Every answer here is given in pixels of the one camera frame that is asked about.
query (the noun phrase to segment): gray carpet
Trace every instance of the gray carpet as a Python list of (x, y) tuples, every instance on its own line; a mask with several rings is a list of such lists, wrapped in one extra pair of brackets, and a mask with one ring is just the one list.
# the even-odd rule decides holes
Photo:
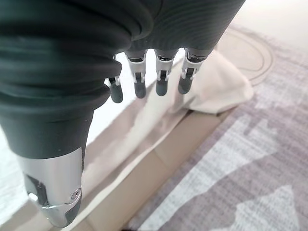
[(308, 230), (308, 55), (263, 37), (275, 64), (130, 221), (140, 231)]

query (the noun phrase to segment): white cloth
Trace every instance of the white cloth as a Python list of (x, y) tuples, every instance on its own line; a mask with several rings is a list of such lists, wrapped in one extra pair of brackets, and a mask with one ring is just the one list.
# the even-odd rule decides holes
[[(150, 80), (149, 82), (153, 82), (156, 78), (154, 59), (153, 52), (147, 54), (146, 79)], [(129, 90), (126, 88), (125, 82), (131, 77), (123, 56), (120, 56), (120, 61), (123, 64), (121, 82), (125, 99), (128, 92), (132, 94), (133, 88), (132, 83), (128, 86)], [(73, 225), (65, 230), (70, 230), (104, 199), (169, 134), (188, 109), (216, 114), (243, 103), (253, 96), (249, 81), (216, 51), (213, 51), (202, 65), (193, 80), (191, 91), (184, 96), (178, 93), (180, 73), (181, 62), (173, 67), (168, 92), (164, 97), (157, 96), (155, 85), (152, 85), (148, 88), (145, 99), (132, 102), (130, 98), (127, 102), (125, 101), (124, 105), (128, 106), (125, 106), (124, 110), (119, 108), (119, 104), (113, 104), (109, 100), (95, 112), (89, 133), (82, 181), (85, 198), (82, 207), (85, 208), (81, 209)], [(106, 117), (105, 110), (115, 111), (115, 114), (113, 117)], [(16, 163), (11, 162), (14, 168), (17, 168)], [(19, 206), (22, 206), (26, 196), (21, 190), (21, 174), (18, 173), (18, 169), (12, 171), (17, 172), (14, 176), (15, 181), (18, 182), (16, 192), (19, 194), (16, 198), (19, 198)], [(4, 171), (1, 173), (4, 173), (4, 178), (2, 175), (0, 180), (8, 182), (10, 176), (5, 175)], [(4, 190), (0, 193), (1, 200), (8, 191)], [(14, 203), (15, 201), (4, 202), (6, 206)], [(6, 206), (1, 206), (2, 204), (3, 202), (0, 201), (0, 208), (3, 208), (3, 210), (0, 209), (1, 223), (5, 222), (5, 219), (9, 218), (8, 214), (11, 215), (13, 212), (12, 210), (8, 212)], [(8, 221), (12, 227), (10, 230), (49, 230), (51, 225), (43, 215), (36, 212), (30, 214), (27, 206), (31, 205), (25, 204), (19, 210), (18, 216), (13, 216), (12, 220)], [(21, 216), (27, 216), (28, 219), (22, 227), (18, 227), (21, 224), (16, 221)]]

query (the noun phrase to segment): ribbed rubber surface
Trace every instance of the ribbed rubber surface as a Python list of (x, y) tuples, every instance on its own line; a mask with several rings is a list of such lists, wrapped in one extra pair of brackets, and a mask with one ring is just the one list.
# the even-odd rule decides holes
[(36, 159), (84, 148), (109, 97), (104, 79), (121, 72), (114, 55), (148, 35), (153, 13), (139, 0), (1, 0), (0, 123), (10, 148)]
[(154, 48), (213, 50), (244, 0), (163, 0), (151, 34), (131, 51)]

